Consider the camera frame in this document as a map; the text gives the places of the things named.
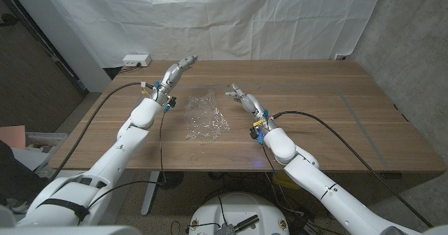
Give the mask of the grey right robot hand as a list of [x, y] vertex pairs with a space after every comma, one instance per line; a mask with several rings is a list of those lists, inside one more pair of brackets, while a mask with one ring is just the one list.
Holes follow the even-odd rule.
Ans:
[[232, 90], [226, 92], [225, 96], [232, 97], [236, 102], [239, 102], [243, 109], [252, 114], [255, 122], [254, 127], [259, 127], [263, 133], [267, 133], [273, 129], [276, 129], [274, 121], [269, 117], [269, 114], [263, 108], [262, 104], [252, 95], [243, 92], [235, 84], [231, 85]]

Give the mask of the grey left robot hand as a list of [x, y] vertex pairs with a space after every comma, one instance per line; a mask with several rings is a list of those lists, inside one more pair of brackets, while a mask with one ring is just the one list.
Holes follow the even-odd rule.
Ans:
[[163, 106], [169, 100], [169, 93], [174, 89], [184, 71], [193, 67], [197, 61], [197, 55], [191, 55], [183, 58], [176, 64], [171, 65], [161, 81], [159, 81], [151, 93], [151, 99]]

